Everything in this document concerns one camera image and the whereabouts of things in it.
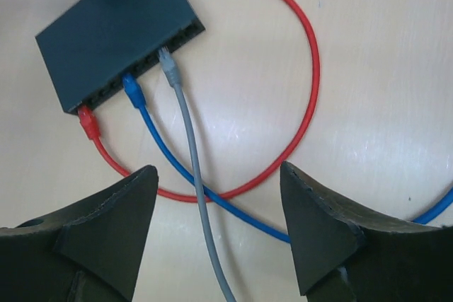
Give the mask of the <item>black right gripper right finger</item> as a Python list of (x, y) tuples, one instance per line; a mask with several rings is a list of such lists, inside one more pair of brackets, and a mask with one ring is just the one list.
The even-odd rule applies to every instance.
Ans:
[(280, 192), (299, 292), (309, 301), (451, 301), (452, 228), (363, 206), (295, 165)]

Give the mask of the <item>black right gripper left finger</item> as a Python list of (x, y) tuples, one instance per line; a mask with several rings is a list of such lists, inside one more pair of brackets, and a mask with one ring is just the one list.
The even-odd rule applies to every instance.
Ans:
[(131, 301), (158, 189), (146, 165), (15, 228), (1, 228), (2, 301)]

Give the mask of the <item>black network switch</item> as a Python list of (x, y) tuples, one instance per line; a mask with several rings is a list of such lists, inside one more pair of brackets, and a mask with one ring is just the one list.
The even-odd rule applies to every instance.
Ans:
[(63, 112), (97, 108), (205, 29), (188, 0), (79, 0), (35, 39)]

